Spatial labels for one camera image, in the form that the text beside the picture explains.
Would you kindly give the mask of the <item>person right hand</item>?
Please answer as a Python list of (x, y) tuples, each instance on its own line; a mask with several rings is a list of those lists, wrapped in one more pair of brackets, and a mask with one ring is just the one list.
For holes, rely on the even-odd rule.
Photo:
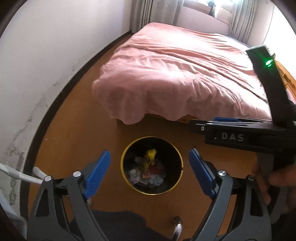
[(252, 174), (258, 183), (259, 190), (266, 204), (270, 204), (269, 187), (287, 187), (287, 212), (273, 225), (273, 240), (295, 240), (295, 164), (277, 170), (263, 178), (257, 161), (252, 166)]

